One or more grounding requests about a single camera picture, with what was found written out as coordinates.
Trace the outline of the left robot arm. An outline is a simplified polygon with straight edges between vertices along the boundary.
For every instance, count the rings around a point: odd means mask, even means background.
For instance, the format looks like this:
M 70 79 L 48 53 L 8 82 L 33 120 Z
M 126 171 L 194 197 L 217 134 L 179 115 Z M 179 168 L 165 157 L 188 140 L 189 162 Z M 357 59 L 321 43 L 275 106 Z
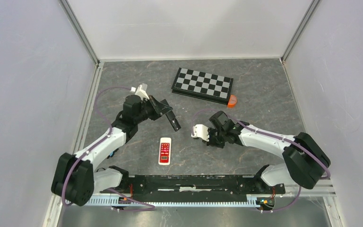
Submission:
M 173 108 L 166 100 L 158 101 L 153 96 L 127 96 L 123 110 L 101 137 L 75 154 L 64 153 L 59 157 L 51 192 L 60 196 L 63 204 L 83 206 L 93 194 L 108 188 L 120 193 L 127 191 L 130 181 L 123 176 L 125 171 L 110 167 L 97 172 L 98 166 L 133 138 L 141 122 L 155 121 L 172 113 Z

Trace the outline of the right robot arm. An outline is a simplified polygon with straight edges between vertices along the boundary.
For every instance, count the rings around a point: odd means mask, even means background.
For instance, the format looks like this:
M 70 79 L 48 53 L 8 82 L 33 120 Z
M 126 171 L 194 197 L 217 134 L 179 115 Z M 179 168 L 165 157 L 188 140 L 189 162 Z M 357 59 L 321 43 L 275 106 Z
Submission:
M 209 121 L 212 127 L 196 124 L 191 136 L 202 139 L 207 146 L 224 148 L 226 143 L 237 144 L 258 148 L 283 160 L 258 172 L 254 187 L 260 193 L 282 183 L 313 189 L 319 180 L 330 177 L 329 157 L 305 132 L 283 135 L 262 130 L 248 122 L 234 120 L 223 111 L 212 115 Z

